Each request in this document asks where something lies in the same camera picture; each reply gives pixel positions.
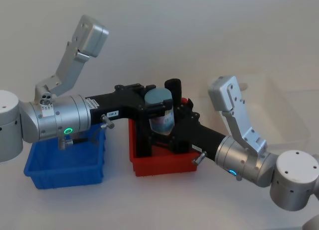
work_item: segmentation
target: white label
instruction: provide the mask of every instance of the white label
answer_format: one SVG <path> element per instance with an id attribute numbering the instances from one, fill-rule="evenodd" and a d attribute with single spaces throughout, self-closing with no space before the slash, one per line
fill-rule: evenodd
<path id="1" fill-rule="evenodd" d="M 194 149 L 194 150 L 197 150 L 197 151 L 199 151 L 199 152 L 203 152 L 203 150 L 201 149 L 201 148 L 199 148 L 199 147 L 197 147 L 196 145 L 191 145 L 191 147 Z"/>
<path id="2" fill-rule="evenodd" d="M 109 112 L 106 114 L 107 118 L 115 117 L 119 115 L 119 111 Z"/>
<path id="3" fill-rule="evenodd" d="M 41 106 L 42 116 L 48 117 L 54 115 L 54 108 L 52 103 L 47 106 Z"/>
<path id="4" fill-rule="evenodd" d="M 96 102 L 96 100 L 94 99 L 90 99 L 90 98 L 87 98 L 85 99 L 86 100 L 86 103 L 88 104 L 90 110 L 91 109 L 97 109 L 100 105 Z"/>

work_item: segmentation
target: red plastic bin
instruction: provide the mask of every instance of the red plastic bin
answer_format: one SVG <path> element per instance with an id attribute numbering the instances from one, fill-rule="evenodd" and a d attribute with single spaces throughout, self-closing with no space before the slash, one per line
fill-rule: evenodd
<path id="1" fill-rule="evenodd" d="M 137 158 L 135 121 L 131 119 L 129 120 L 129 135 L 130 161 L 137 177 L 196 171 L 197 166 L 191 161 L 199 155 L 197 152 L 173 154 L 165 148 L 153 146 L 152 157 Z"/>

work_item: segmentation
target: white background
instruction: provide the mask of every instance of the white background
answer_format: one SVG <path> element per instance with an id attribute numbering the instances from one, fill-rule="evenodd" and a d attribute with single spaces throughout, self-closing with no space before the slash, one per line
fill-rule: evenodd
<path id="1" fill-rule="evenodd" d="M 198 96 L 209 77 L 259 72 L 284 72 L 279 75 L 288 91 L 319 89 L 318 4 L 0 0 L 0 88 L 31 101 L 34 85 L 55 72 L 80 16 L 88 14 L 110 35 L 69 94 L 106 93 L 116 84 L 161 85 L 178 77 L 186 96 Z M 290 95 L 315 139 L 317 92 Z M 28 144 L 15 161 L 1 165 L 0 229 L 265 229 L 301 225 L 319 213 L 314 198 L 302 211 L 283 211 L 268 189 L 237 183 L 208 160 L 196 173 L 136 178 L 124 141 L 127 122 L 116 125 L 101 185 L 36 190 L 23 175 Z M 309 149 L 316 152 L 317 144 L 310 142 Z"/>

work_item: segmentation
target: plastic bin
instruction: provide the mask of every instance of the plastic bin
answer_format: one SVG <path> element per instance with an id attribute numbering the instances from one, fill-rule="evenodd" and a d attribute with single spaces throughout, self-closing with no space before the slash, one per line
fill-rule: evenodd
<path id="1" fill-rule="evenodd" d="M 129 120 L 129 135 L 130 161 L 137 177 L 197 170 L 197 166 L 191 162 L 199 155 L 195 151 L 186 154 L 173 154 L 165 148 L 153 146 L 152 157 L 137 158 L 135 122 L 131 119 Z"/>
<path id="2" fill-rule="evenodd" d="M 274 153 L 289 149 L 304 150 L 310 131 L 274 80 L 265 74 L 238 75 L 236 78 L 251 124 L 266 139 L 268 150 Z M 209 108 L 211 127 L 223 134 L 230 134 L 226 118 L 221 112 L 215 112 L 211 102 Z"/>
<path id="3" fill-rule="evenodd" d="M 94 125 L 81 137 L 95 138 L 90 141 L 58 149 L 58 138 L 32 145 L 24 174 L 31 177 L 38 189 L 50 189 L 102 182 L 104 164 L 104 130 Z"/>

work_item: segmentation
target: white joint cap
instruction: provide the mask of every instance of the white joint cap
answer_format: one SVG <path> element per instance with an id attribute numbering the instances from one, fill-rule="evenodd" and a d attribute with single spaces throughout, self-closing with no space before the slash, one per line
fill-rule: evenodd
<path id="1" fill-rule="evenodd" d="M 0 125 L 8 124 L 19 114 L 19 99 L 8 91 L 0 90 Z"/>
<path id="2" fill-rule="evenodd" d="M 310 154 L 289 150 L 277 159 L 277 169 L 287 180 L 295 184 L 309 184 L 319 177 L 319 164 Z"/>

